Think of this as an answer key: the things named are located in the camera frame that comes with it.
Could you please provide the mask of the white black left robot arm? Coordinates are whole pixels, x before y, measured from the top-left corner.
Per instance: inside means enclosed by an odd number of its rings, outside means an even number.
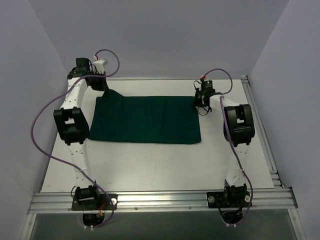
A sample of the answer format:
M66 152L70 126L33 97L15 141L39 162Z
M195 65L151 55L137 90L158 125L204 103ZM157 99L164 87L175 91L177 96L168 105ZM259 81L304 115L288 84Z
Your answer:
M73 200L95 210L100 206L101 197L98 188L93 184L87 143L90 127L81 109L84 94L88 87L97 91L107 88L106 80L99 78L105 74L108 61L94 58L93 64L87 58L77 58L68 78L67 94L63 104L53 112L59 137L67 145L75 171L75 193Z

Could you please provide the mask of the dark green surgical cloth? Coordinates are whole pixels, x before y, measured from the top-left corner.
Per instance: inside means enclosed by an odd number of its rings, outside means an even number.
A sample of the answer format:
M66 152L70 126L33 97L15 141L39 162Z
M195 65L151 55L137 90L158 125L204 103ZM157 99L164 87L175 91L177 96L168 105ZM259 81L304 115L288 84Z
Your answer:
M181 145L202 140L191 96L123 96L111 89L96 98L89 139Z

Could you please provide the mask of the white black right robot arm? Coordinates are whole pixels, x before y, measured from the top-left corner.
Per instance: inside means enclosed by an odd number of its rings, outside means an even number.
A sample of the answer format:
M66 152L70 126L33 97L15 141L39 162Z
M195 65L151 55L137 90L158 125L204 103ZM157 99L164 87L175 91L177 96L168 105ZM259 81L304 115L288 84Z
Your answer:
M249 104L234 102L224 97L221 92L216 92L212 80L206 80L202 77L195 83L200 84L200 87L194 88L193 105L198 109L204 109L207 114L213 109L221 112L223 135L231 147L225 187L222 193L223 203L232 207L240 199L248 202L250 194L247 191L247 184L250 181L244 171L249 145L255 136L252 108Z

